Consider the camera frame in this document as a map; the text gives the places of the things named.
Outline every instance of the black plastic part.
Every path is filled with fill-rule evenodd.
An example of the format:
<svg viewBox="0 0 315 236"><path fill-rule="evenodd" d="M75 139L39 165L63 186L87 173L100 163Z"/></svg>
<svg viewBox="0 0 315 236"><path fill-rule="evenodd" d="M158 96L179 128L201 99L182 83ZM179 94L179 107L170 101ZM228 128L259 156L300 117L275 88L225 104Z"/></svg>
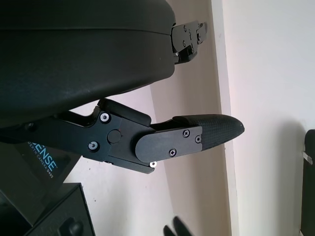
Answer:
<svg viewBox="0 0 315 236"><path fill-rule="evenodd" d="M122 134L120 133L119 130L112 130L107 135L107 140L111 144L118 143L121 138L122 138Z"/></svg>
<svg viewBox="0 0 315 236"><path fill-rule="evenodd" d="M173 72L166 34L0 30L0 127L68 111Z"/></svg>
<svg viewBox="0 0 315 236"><path fill-rule="evenodd" d="M177 236L192 236L192 233L178 216L174 217L173 225ZM167 225L165 225L163 232L164 236L176 236Z"/></svg>
<svg viewBox="0 0 315 236"><path fill-rule="evenodd" d="M165 0L2 0L0 30L139 30L171 34Z"/></svg>
<svg viewBox="0 0 315 236"><path fill-rule="evenodd" d="M46 161L55 162L51 172L48 162L42 159L44 154L34 152L32 144L0 143L0 198L4 197L13 205L29 225L34 225L47 207L49 196L62 185L80 155L46 147Z"/></svg>
<svg viewBox="0 0 315 236"><path fill-rule="evenodd" d="M238 119L225 115L182 116L173 117L173 120L187 126L200 125L202 127L202 150L224 144L245 131Z"/></svg>
<svg viewBox="0 0 315 236"><path fill-rule="evenodd" d="M187 138L183 137L185 130L190 131ZM199 152L202 144L196 143L195 137L201 133L202 127L197 126L147 134L138 141L136 156L140 161L150 163ZM174 155L169 154L172 149L175 150Z"/></svg>
<svg viewBox="0 0 315 236"><path fill-rule="evenodd" d="M151 124L151 117L142 112L136 111L130 107L127 107L121 103L115 102L110 99L101 99L97 104L103 111L110 111L110 113L119 115L126 119L129 119L138 124L149 127Z"/></svg>
<svg viewBox="0 0 315 236"><path fill-rule="evenodd" d="M54 200L25 236L95 236L81 184L64 183Z"/></svg>
<svg viewBox="0 0 315 236"><path fill-rule="evenodd" d="M67 112L66 116L59 115L33 121L32 123L36 127L34 131L29 131L24 128L25 125L21 125L15 129L0 129L0 136L24 142L40 143L146 174L154 171L149 163L141 162L134 153L138 139L145 134L153 133L154 130L114 114L110 114L111 121L108 124L103 124L100 121L102 113L104 111L100 107L96 107L94 113L91 114L94 122L89 126L82 123L76 124L77 115L70 118L71 112ZM67 120L61 120L58 117L67 117ZM86 118L85 120L91 122L92 119ZM108 134L113 130L121 133L121 139L118 143L111 144L108 141ZM90 142L97 142L98 148L91 151L88 148Z"/></svg>
<svg viewBox="0 0 315 236"><path fill-rule="evenodd" d="M315 235L315 130L305 135L305 153L311 157L313 164L304 159L303 164L303 195L301 232L304 236Z"/></svg>
<svg viewBox="0 0 315 236"><path fill-rule="evenodd" d="M309 130L305 135L305 153L315 161L315 129Z"/></svg>
<svg viewBox="0 0 315 236"><path fill-rule="evenodd" d="M207 23L198 21L175 26L172 29L173 59L175 64L191 61L196 55L198 45L207 36Z"/></svg>

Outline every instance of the screw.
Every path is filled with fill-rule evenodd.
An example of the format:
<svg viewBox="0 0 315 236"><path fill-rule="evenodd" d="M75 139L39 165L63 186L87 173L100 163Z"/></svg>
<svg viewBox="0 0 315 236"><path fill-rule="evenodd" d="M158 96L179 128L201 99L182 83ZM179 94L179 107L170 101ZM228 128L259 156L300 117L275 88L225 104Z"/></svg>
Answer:
<svg viewBox="0 0 315 236"><path fill-rule="evenodd" d="M171 149L169 152L168 152L168 155L170 156L170 157L173 157L173 156L175 156L176 155L176 149Z"/></svg>
<svg viewBox="0 0 315 236"><path fill-rule="evenodd" d="M151 168L154 168L155 166L157 166L157 164L158 164L158 163L157 163L156 161L151 162L151 163L150 163L150 167L151 167Z"/></svg>
<svg viewBox="0 0 315 236"><path fill-rule="evenodd" d="M201 143L201 136L200 135L196 136L195 141L198 144Z"/></svg>
<svg viewBox="0 0 315 236"><path fill-rule="evenodd" d="M107 113L103 113L102 115L100 115L100 121L102 122L108 122L109 121L109 114Z"/></svg>
<svg viewBox="0 0 315 236"><path fill-rule="evenodd" d="M98 143L95 141L92 141L89 143L88 148L90 151L96 151L98 148Z"/></svg>
<svg viewBox="0 0 315 236"><path fill-rule="evenodd" d="M185 129L185 130L183 131L183 137L184 137L184 138L187 138L187 137L189 136L189 134L190 134L190 131L189 131L189 130Z"/></svg>

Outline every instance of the black bracket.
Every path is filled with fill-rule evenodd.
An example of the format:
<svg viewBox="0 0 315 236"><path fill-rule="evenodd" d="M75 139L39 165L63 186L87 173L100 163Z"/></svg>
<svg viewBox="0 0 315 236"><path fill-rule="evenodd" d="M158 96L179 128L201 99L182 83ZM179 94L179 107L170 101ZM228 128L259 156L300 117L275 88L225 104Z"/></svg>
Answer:
<svg viewBox="0 0 315 236"><path fill-rule="evenodd" d="M151 124L148 115L102 99L88 117L64 112L3 128L0 141L33 142L148 174L157 161L215 147L243 131L240 121L224 115Z"/></svg>
<svg viewBox="0 0 315 236"><path fill-rule="evenodd" d="M172 45L175 64L191 61L196 55L198 45L206 39L207 23L198 21L175 26L172 29Z"/></svg>
<svg viewBox="0 0 315 236"><path fill-rule="evenodd" d="M201 126L147 134L138 141L136 156L154 162L202 151L201 134Z"/></svg>

